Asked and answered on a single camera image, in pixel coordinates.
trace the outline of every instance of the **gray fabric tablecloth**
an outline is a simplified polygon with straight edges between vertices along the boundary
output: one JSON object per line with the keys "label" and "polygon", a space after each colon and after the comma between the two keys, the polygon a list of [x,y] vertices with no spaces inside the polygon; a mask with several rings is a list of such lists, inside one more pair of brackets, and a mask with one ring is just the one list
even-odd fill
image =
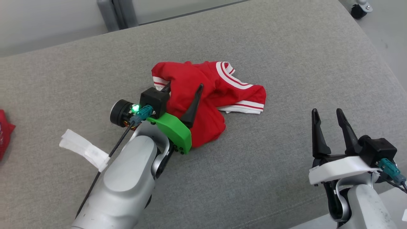
{"label": "gray fabric tablecloth", "polygon": [[226,114],[218,140],[172,157],[139,228],[289,228],[326,214],[308,182],[312,108],[333,153],[345,150],[342,108],[357,136],[394,144],[407,172],[407,94],[342,5],[253,0],[0,59],[0,108],[17,126],[1,228],[69,228],[97,170],[61,135],[109,152],[124,131],[110,108],[137,102],[162,61],[228,61],[268,96],[262,114]]}

